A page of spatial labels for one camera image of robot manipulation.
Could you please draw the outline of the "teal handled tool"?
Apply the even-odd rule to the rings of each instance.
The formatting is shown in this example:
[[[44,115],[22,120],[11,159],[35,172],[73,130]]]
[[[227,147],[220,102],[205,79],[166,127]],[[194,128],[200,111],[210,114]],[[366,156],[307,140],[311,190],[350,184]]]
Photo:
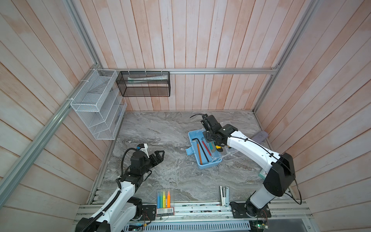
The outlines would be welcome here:
[[[212,153],[216,152],[216,147],[215,147],[214,142],[211,142],[211,143],[210,143],[210,149],[211,149],[211,152],[212,152]]]

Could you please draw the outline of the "large black yellow screwdriver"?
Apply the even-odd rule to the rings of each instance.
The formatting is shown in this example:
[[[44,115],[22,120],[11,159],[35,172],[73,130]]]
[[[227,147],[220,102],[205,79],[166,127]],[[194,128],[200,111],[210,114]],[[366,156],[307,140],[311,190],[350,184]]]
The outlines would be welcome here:
[[[223,148],[221,146],[215,145],[215,148],[218,152],[223,152]]]

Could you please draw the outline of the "blue plastic tool box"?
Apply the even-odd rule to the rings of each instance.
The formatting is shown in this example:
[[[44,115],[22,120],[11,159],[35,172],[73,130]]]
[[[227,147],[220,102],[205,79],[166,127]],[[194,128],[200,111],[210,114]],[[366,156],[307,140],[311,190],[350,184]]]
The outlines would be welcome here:
[[[214,166],[217,166],[219,165],[223,160],[227,161],[227,160],[235,160],[235,159],[238,159],[238,158],[241,158],[242,157],[242,154],[240,152],[238,152],[236,149],[234,148],[228,148],[227,146],[225,147],[222,147],[223,148],[223,152],[214,152],[212,153],[211,152],[211,149],[210,149],[210,142],[207,142],[206,139],[204,138],[204,135],[203,135],[203,132],[205,131],[205,129],[199,129],[199,130],[192,130],[190,132],[188,132],[188,138],[189,138],[189,141],[190,141],[190,144],[191,146],[189,148],[186,149],[186,153],[188,156],[194,156],[195,159],[196,159],[196,163],[199,167],[199,169],[206,169],[206,168],[210,168],[210,167],[214,167]],[[201,145],[209,159],[209,162],[206,160],[206,158],[204,157],[204,154],[203,154],[203,151],[201,150],[200,148],[200,151],[201,151],[201,157],[202,157],[202,165],[200,165],[200,161],[199,161],[199,155],[198,155],[198,149],[197,149],[197,144],[196,142],[192,142],[192,139],[194,138],[198,138],[201,142]],[[202,144],[202,140],[206,143],[213,159],[211,159],[211,157],[209,156],[209,154],[207,153],[207,150],[206,148],[204,147],[204,145]]]

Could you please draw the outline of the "black hex key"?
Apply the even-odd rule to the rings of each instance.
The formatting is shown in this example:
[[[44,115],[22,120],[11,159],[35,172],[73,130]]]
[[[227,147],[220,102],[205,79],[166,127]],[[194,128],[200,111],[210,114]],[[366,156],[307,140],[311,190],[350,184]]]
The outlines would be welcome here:
[[[209,159],[208,159],[208,157],[207,157],[207,155],[206,155],[206,153],[205,153],[205,151],[204,151],[204,149],[203,149],[203,147],[202,147],[202,145],[201,145],[200,140],[199,140],[198,138],[194,138],[194,139],[192,139],[192,142],[197,142],[197,143],[198,143],[199,147],[200,147],[201,150],[203,151],[204,157],[205,157],[206,160],[209,162]]]

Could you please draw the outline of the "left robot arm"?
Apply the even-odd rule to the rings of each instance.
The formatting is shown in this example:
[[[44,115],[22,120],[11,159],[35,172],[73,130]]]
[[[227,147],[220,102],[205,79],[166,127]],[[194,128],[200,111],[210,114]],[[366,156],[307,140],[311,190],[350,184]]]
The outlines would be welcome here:
[[[133,151],[129,167],[121,167],[121,175],[116,179],[117,189],[109,200],[91,217],[82,218],[75,227],[76,232],[121,232],[131,220],[146,220],[143,212],[143,201],[134,197],[140,185],[146,180],[146,173],[164,160],[165,151],[155,151],[147,155],[139,148]]]

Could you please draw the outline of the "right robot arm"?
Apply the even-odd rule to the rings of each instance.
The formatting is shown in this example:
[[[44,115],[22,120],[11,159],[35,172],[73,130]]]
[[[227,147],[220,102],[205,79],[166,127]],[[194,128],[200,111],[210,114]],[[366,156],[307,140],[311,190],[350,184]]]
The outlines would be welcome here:
[[[217,146],[236,149],[257,163],[267,176],[263,186],[255,191],[244,203],[244,214],[258,217],[260,211],[275,197],[282,197],[289,186],[296,182],[293,157],[279,154],[256,143],[231,124],[221,126],[213,115],[202,114],[201,123],[205,128],[205,138]]]

